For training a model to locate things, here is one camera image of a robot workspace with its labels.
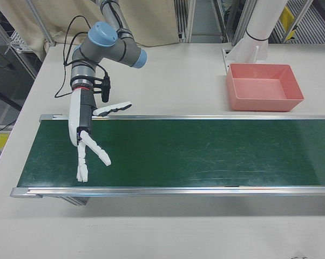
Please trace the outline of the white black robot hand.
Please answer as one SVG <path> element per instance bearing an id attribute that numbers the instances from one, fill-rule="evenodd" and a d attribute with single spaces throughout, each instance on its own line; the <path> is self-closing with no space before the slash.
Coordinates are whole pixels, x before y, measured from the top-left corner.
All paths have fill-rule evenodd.
<path id="1" fill-rule="evenodd" d="M 88 169 L 86 165 L 86 148 L 90 148 L 106 165 L 111 165 L 109 155 L 91 138 L 92 117 L 106 117 L 111 112 L 124 111 L 132 106 L 127 101 L 102 108 L 96 107 L 94 94 L 86 87 L 79 87 L 72 91 L 69 108 L 68 128 L 72 144 L 77 147 L 78 167 L 77 180 L 88 181 Z"/>

